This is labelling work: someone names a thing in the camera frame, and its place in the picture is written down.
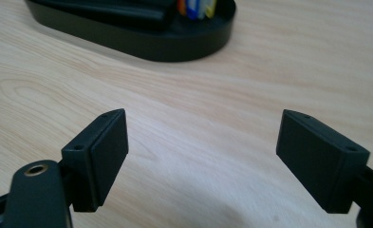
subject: wood grain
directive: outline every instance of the wood grain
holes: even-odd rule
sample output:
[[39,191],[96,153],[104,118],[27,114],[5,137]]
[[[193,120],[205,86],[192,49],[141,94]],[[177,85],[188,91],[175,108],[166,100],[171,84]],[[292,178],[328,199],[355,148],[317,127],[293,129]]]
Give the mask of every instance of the wood grain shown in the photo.
[[144,61],[38,25],[0,1],[0,195],[29,162],[125,108],[130,151],[75,227],[355,227],[328,215],[275,155],[282,110],[371,151],[373,0],[238,0],[233,36],[188,63]]

